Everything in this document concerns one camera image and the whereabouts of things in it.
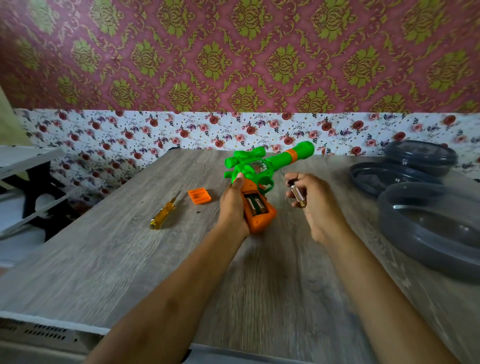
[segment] plastic container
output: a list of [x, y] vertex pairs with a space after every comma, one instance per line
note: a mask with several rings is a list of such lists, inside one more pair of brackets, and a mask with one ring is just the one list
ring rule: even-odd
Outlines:
[[358, 163], [350, 167], [353, 183], [362, 191], [378, 197], [388, 186], [401, 182], [442, 184], [427, 173], [393, 163]]
[[398, 183], [378, 198], [380, 230], [399, 250], [451, 277], [480, 282], [480, 201], [429, 183]]
[[435, 177], [446, 175], [458, 161], [453, 149], [419, 140], [395, 140], [385, 147], [384, 154], [391, 162]]

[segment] white shelf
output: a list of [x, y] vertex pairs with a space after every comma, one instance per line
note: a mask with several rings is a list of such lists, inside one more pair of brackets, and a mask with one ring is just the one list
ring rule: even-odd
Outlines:
[[14, 234], [0, 237], [0, 267], [13, 267], [42, 247], [44, 242], [45, 231], [32, 225], [24, 225]]
[[74, 188], [62, 188], [66, 195], [57, 200], [49, 194], [41, 195], [36, 200], [35, 213], [25, 218], [22, 218], [25, 202], [25, 195], [22, 191], [15, 188], [0, 194], [0, 238], [67, 199], [74, 190]]
[[63, 156], [62, 148], [0, 146], [0, 180]]

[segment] wooden table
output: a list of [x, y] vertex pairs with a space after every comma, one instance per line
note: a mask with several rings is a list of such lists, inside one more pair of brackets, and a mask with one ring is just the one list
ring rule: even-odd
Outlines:
[[[105, 334], [197, 246], [218, 216], [231, 152], [173, 150], [141, 171], [0, 279], [0, 316]], [[313, 156], [275, 175], [277, 218], [240, 248], [210, 301], [194, 347], [312, 363], [375, 363], [358, 316], [303, 212], [285, 198], [282, 174], [315, 173], [332, 185], [348, 222], [463, 363], [480, 361], [480, 288], [433, 272], [379, 233], [376, 201], [348, 168], [374, 158]], [[453, 172], [445, 183], [473, 180]], [[167, 229], [150, 218], [178, 190], [205, 187], [213, 202], [185, 197]]]

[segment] toy gun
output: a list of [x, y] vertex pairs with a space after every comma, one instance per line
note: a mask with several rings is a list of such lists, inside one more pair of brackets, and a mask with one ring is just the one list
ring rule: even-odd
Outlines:
[[295, 163], [298, 159], [310, 157], [314, 151], [312, 143], [301, 142], [292, 149], [266, 159], [262, 159], [266, 154], [262, 146], [250, 152], [235, 151], [233, 157], [225, 159], [225, 167], [234, 169], [233, 172], [225, 172], [225, 178], [231, 178], [233, 183], [240, 172], [245, 176], [241, 192], [245, 219], [252, 234], [262, 232], [276, 216], [275, 208], [264, 196], [274, 187], [274, 172]]

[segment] wallpaper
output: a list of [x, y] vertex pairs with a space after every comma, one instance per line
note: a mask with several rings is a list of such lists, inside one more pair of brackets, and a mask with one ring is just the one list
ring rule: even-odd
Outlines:
[[474, 0], [3, 0], [17, 108], [478, 112]]
[[67, 153], [52, 175], [89, 203], [108, 196], [173, 147], [282, 152], [310, 140], [317, 154], [381, 156], [393, 140], [446, 144], [457, 170], [480, 178], [480, 114], [238, 113], [16, 109], [37, 146]]

